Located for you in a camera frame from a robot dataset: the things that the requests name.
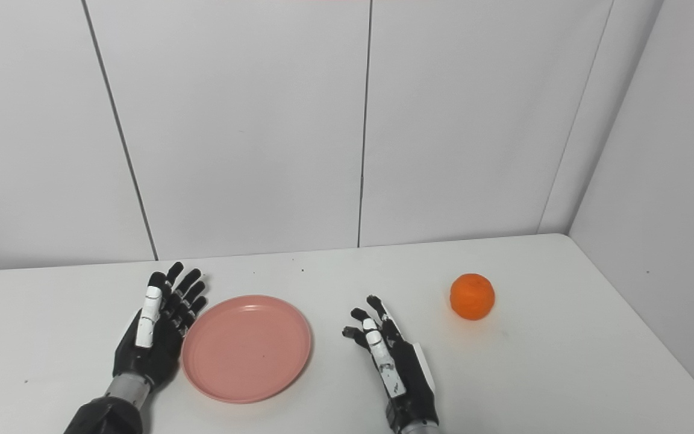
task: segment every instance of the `white finger segment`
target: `white finger segment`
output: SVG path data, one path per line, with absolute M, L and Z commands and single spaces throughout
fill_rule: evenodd
M 382 333 L 377 330 L 377 324 L 373 319 L 364 319 L 363 330 L 366 332 L 366 342 L 369 344 L 371 357 L 374 358 L 374 363 L 377 364 L 377 369 L 380 371 L 380 376 L 382 376 L 382 382 L 385 385 L 387 395 L 390 398 L 403 395 L 405 386 L 400 376 L 398 376 L 395 360 L 387 349 Z
M 146 288 L 146 299 L 143 300 L 141 317 L 138 319 L 137 347 L 151 348 L 154 340 L 154 324 L 160 319 L 160 302 L 162 302 L 162 289 L 156 286 Z

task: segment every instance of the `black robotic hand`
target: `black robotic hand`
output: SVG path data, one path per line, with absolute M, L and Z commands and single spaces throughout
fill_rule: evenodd
M 361 329 L 345 327 L 342 335 L 371 353 L 389 398 L 386 416 L 390 428 L 396 434 L 438 432 L 435 384 L 421 347 L 403 339 L 382 300 L 369 296 L 366 301 L 377 311 L 382 325 L 356 307 L 351 315 L 361 321 Z
M 80 407 L 65 434 L 141 434 L 140 408 L 149 393 L 178 369 L 181 344 L 207 300 L 205 283 L 193 269 L 173 289 L 184 265 L 149 278 L 143 308 L 138 311 L 114 354 L 113 379 L 101 398 Z
M 152 315 L 139 310 L 133 318 L 116 348 L 113 376 L 123 373 L 138 374 L 146 379 L 152 390 L 155 390 L 176 373 L 184 336 L 207 302 L 205 297 L 199 297 L 205 289 L 205 283 L 198 280 L 202 274 L 196 268 L 185 275 L 176 289 L 172 289 L 176 278 L 183 270 L 184 265 L 176 263 L 167 275 L 159 271 L 151 275 L 149 288 L 160 290 L 159 306 L 154 303 L 154 308 L 158 311 Z M 151 300 L 150 294 L 151 291 L 147 291 L 147 301 Z M 151 331 L 148 340 L 146 333 L 141 330 L 146 325 L 149 326 L 147 332 Z M 141 335 L 146 342 L 141 342 Z

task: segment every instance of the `pink plate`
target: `pink plate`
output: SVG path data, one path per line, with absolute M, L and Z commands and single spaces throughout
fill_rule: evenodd
M 219 401 L 267 399 L 296 379 L 309 358 L 306 319 L 275 297 L 249 295 L 201 314 L 184 340 L 187 379 Z

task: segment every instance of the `white fingertip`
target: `white fingertip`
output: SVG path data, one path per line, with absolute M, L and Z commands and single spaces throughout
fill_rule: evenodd
M 425 380 L 427 385 L 429 385 L 430 390 L 433 393 L 436 392 L 436 383 L 433 381 L 433 373 L 430 372 L 430 366 L 427 365 L 427 359 L 425 358 L 425 353 L 422 351 L 422 346 L 419 344 L 413 344 L 414 352 L 416 353 L 416 358 L 419 360 L 419 366 L 422 367 L 422 373 L 425 374 Z
M 366 318 L 363 320 L 363 331 L 368 332 L 369 330 L 378 330 L 377 324 L 374 319 Z
M 162 302 L 162 289 L 156 286 L 146 288 L 146 299 L 143 300 L 136 331 L 137 347 L 151 348 L 154 341 L 154 324 L 160 319 L 160 302 Z

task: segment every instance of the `robot finger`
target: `robot finger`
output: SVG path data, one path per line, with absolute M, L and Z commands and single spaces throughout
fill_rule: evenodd
M 181 324 L 179 325 L 178 330 L 181 332 L 182 336 L 187 334 L 189 327 L 192 327 L 192 324 L 195 323 L 200 310 L 205 307 L 206 304 L 207 300 L 205 297 L 199 297 L 194 303 L 192 303 L 191 307 L 187 310 L 187 313 L 185 313 L 181 318 Z
M 181 303 L 176 308 L 173 316 L 170 317 L 170 321 L 174 326 L 176 326 L 176 328 L 179 328 L 182 324 L 184 324 L 184 318 L 187 318 L 187 316 L 189 316 L 189 307 L 187 307 L 187 305 L 184 303 Z
M 190 307 L 193 302 L 195 302 L 196 297 L 200 295 L 201 292 L 205 290 L 205 283 L 202 280 L 198 280 L 195 284 L 192 285 L 192 288 L 189 289 L 189 291 L 184 294 L 184 299 L 182 299 L 182 303 L 187 305 L 187 307 Z
M 136 346 L 139 348 L 151 348 L 154 338 L 154 325 L 160 319 L 160 305 L 162 304 L 162 289 L 154 285 L 146 288 L 146 299 L 138 316 L 138 328 L 136 331 Z
M 160 288 L 160 291 L 162 291 L 162 300 L 167 300 L 170 297 L 170 286 L 166 279 L 165 275 L 160 271 L 152 272 L 149 278 L 149 286 L 156 286 L 156 288 Z
M 345 327 L 342 330 L 342 336 L 345 338 L 352 339 L 356 344 L 360 345 L 365 349 L 369 349 L 369 343 L 366 341 L 366 335 L 356 327 Z
M 383 303 L 382 300 L 375 295 L 369 295 L 366 301 L 371 307 L 374 308 L 374 310 L 377 311 L 377 314 L 380 316 L 380 321 L 382 321 L 382 335 L 387 340 L 387 343 L 390 346 L 393 346 L 396 342 L 403 341 L 403 335 L 401 335 L 395 319 L 393 319 L 393 317 L 387 311 L 385 303 Z
M 167 285 L 172 288 L 173 284 L 176 283 L 176 278 L 182 271 L 184 271 L 184 264 L 181 262 L 174 263 L 173 266 L 167 270 L 167 277 L 165 278 Z
M 189 272 L 189 274 L 184 276 L 181 283 L 179 283 L 178 286 L 176 286 L 176 290 L 174 291 L 174 293 L 178 294 L 179 297 L 183 297 L 184 294 L 187 293 L 188 289 L 191 288 L 191 286 L 195 284 L 196 281 L 198 281 L 198 278 L 200 278 L 201 275 L 202 272 L 200 271 L 200 269 L 192 269 Z
M 160 309 L 160 316 L 165 319 L 171 319 L 171 317 L 176 313 L 176 309 L 181 305 L 181 297 L 176 294 L 175 291 L 171 293 L 170 297 L 165 300 L 165 304 L 162 305 Z

